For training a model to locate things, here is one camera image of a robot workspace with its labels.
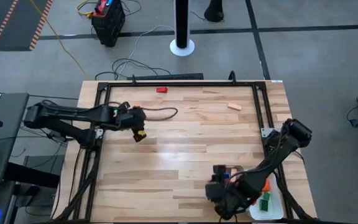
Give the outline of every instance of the green object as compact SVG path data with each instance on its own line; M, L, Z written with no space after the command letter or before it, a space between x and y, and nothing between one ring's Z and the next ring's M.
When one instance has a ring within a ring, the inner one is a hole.
M264 200L264 199L260 199L260 209L262 211L267 212L267 210L269 209L269 201Z
M267 192L264 192L264 200L268 201L270 199L270 194Z

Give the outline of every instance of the white container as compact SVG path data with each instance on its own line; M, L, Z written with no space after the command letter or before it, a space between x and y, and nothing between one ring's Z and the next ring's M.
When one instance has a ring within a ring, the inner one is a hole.
M271 174L268 178L269 187L270 187L270 198L268 201L268 210L267 212L260 209L260 199L255 205L249 207L249 215L254 220L279 220L284 217L283 204L280 197L280 189L277 187L276 177L274 174Z

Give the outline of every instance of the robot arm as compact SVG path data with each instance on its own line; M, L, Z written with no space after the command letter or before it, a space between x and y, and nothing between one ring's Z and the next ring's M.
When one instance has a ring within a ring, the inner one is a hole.
M283 123L282 131L272 131L264 140L269 148L268 156L252 170L238 172L235 182L224 180L225 165L214 166L214 175L205 185L207 198L215 203L215 211L225 220L244 212L257 200L266 178L299 147L306 147L311 140L311 131L295 119Z
M70 136L78 141L81 147L93 149L98 145L98 134L95 129L80 129L62 120L87 121L100 129L121 131L131 129L136 142L146 137L143 109L133 107L123 102L118 107L107 104L94 108L75 108L56 105L51 101L42 101L30 106L24 118L24 125L28 128L48 128Z

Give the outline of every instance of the concrete floor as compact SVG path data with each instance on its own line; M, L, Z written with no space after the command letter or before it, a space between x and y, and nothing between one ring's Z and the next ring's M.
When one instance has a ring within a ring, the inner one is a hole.
M172 1L139 1L142 11L127 18L124 32L173 26ZM75 12L79 2L55 0L52 5L48 19L60 35L90 33L90 21ZM207 5L207 0L193 0L191 10L202 15ZM253 0L252 5L258 27L358 24L358 1ZM132 2L128 6L137 7ZM245 1L224 0L224 12L225 22L219 24L190 17L191 29L250 28ZM42 35L52 35L51 30L45 26ZM192 35L196 50L186 58L175 57L169 51L173 38L141 38L133 59L172 73L203 72L205 79L227 79L230 70L235 70L240 79L263 79L251 33ZM271 78L284 81L293 117L313 130L313 140L302 153L319 218L358 223L358 129L346 121L358 96L358 30L270 32L261 33L260 38ZM99 72L109 71L115 59L128 57L135 40L136 37L121 37L111 49L94 39L63 43L93 78ZM124 74L133 73L151 74L127 66ZM56 40L39 41L33 52L0 52L0 91L78 97L83 79ZM40 99L32 98L30 104L37 100ZM67 100L56 102L75 104ZM13 154L19 154L23 147L27 147L25 155L30 156L52 155L57 149L55 143L47 140L20 139ZM22 163L23 159L24 155L14 162ZM40 220L43 219L20 210L16 223Z

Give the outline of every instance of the wooden tabletop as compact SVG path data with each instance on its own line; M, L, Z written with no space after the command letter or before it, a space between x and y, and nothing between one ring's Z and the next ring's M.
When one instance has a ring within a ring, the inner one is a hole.
M266 84L273 120L280 127L291 118L284 85L270 81ZM97 85L93 81L83 83L79 107L93 107ZM145 108L176 107L179 112L168 121L146 121L147 138L139 143L135 143L130 130L105 133L92 222L217 222L219 216L204 191L212 166L251 169L264 158L250 87L168 87L168 93L156 93L155 87L114 87L110 100ZM228 103L241 105L242 110L230 109ZM146 111L148 118L172 113ZM89 127L81 122L75 125ZM77 142L69 143L56 216L68 203L78 149ZM83 155L76 169L74 192ZM292 154L283 162L283 168L289 191L315 217L302 160ZM80 217L85 214L86 199ZM246 213L238 218L252 221Z

